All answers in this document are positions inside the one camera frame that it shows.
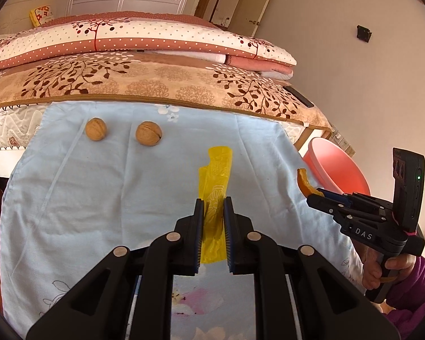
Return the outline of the purple sleeve forearm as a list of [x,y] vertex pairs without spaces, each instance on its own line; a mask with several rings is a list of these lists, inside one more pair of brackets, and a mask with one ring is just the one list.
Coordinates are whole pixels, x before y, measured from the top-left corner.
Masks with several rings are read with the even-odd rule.
[[395,283],[386,302],[393,307],[385,317],[401,339],[425,339],[425,258],[417,257],[408,277]]

